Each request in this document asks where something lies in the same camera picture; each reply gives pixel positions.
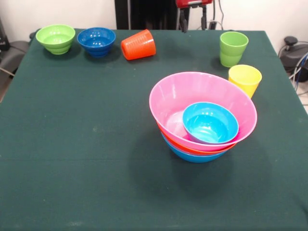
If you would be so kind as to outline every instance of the blue bowl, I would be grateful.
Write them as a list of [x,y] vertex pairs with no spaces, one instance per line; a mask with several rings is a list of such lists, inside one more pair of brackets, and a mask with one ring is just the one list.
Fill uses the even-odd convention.
[[192,163],[205,163],[205,162],[209,162],[209,161],[217,159],[218,157],[221,157],[226,152],[226,151],[224,151],[224,152],[217,153],[217,154],[214,154],[214,155],[191,155],[191,154],[183,152],[183,151],[177,149],[176,147],[174,147],[165,138],[163,133],[162,133],[162,136],[163,136],[164,140],[166,141],[167,145],[169,146],[169,148],[174,152],[174,154],[176,154],[179,158],[182,158],[183,160],[186,160],[188,162],[192,162]]
[[193,103],[183,113],[184,127],[194,142],[220,144],[239,132],[235,116],[226,108],[207,102]]
[[110,29],[94,27],[81,31],[77,41],[91,56],[100,58],[110,51],[116,39],[115,35]]

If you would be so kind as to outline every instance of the bowl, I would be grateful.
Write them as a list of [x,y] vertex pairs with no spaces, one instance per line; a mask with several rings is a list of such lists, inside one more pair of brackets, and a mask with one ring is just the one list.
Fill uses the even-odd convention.
[[186,152],[186,153],[189,153],[189,154],[192,154],[192,155],[214,155],[214,154],[218,154],[218,153],[221,153],[221,152],[224,152],[224,151],[227,151],[231,148],[233,148],[236,143],[234,144],[231,144],[230,146],[228,146],[227,148],[224,148],[224,149],[221,149],[219,151],[210,151],[210,152],[206,152],[206,151],[199,151],[199,150],[196,150],[196,149],[191,149],[191,148],[187,148],[187,147],[184,147],[184,146],[181,146],[180,144],[174,142],[173,140],[171,140],[163,131],[161,128],[159,128],[161,133],[163,134],[164,138],[170,143],[172,144],[173,147],[183,151],[183,152]]
[[186,153],[186,152],[183,152],[183,151],[177,149],[171,143],[168,142],[168,140],[164,137],[163,134],[162,134],[162,136],[163,136],[164,140],[166,141],[167,145],[169,146],[169,148],[174,152],[174,154],[176,154],[179,158],[186,160],[188,162],[205,163],[205,162],[215,160],[215,159],[221,157],[222,155],[224,155],[226,153],[226,151],[223,151],[221,153],[214,154],[214,155],[192,155],[192,154],[189,154],[189,153]]
[[77,41],[86,52],[95,58],[104,57],[110,51],[116,34],[107,28],[93,27],[81,31],[77,36]]
[[184,128],[198,143],[226,143],[239,131],[235,116],[226,108],[209,102],[189,105],[183,113]]
[[35,37],[52,54],[68,52],[73,43],[75,30],[68,25],[50,25],[40,29]]
[[[237,119],[239,132],[229,143],[204,144],[189,139],[182,116],[196,102],[211,102],[228,109]],[[257,111],[251,99],[233,83],[207,73],[182,72],[167,76],[153,87],[150,110],[165,134],[174,142],[199,151],[218,151],[247,138],[257,124]]]

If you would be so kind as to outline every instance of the plastic cup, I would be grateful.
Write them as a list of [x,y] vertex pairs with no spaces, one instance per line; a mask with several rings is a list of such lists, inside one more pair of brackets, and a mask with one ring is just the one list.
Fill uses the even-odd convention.
[[140,59],[156,54],[153,36],[147,29],[123,40],[121,49],[127,60]]
[[251,98],[260,81],[261,72],[248,65],[236,65],[229,69],[229,81],[241,88]]
[[229,31],[220,36],[220,62],[225,67],[237,65],[244,53],[249,39],[246,35]]

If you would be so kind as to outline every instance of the red bowl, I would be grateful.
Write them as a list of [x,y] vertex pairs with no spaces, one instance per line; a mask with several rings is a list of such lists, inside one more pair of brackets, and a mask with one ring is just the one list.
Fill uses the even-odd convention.
[[218,153],[221,153],[221,152],[225,152],[231,148],[233,148],[237,143],[234,143],[234,144],[231,144],[230,146],[224,148],[224,149],[221,149],[221,150],[218,150],[218,151],[210,151],[210,152],[206,152],[206,151],[199,151],[199,150],[195,150],[195,149],[191,149],[191,148],[187,148],[187,147],[184,147],[178,143],[176,143],[175,141],[173,141],[160,127],[160,125],[158,124],[158,127],[160,129],[160,131],[163,133],[164,137],[169,141],[169,143],[171,143],[174,147],[176,147],[177,149],[180,149],[181,151],[184,151],[184,152],[187,152],[189,154],[192,154],[192,155],[214,155],[214,154],[218,154]]

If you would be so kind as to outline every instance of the floor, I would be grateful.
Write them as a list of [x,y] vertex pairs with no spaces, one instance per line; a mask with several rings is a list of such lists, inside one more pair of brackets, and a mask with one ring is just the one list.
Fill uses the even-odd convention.
[[[308,81],[299,83],[297,94],[301,94],[308,91]],[[308,114],[308,93],[299,95],[299,99],[301,100],[307,114]]]

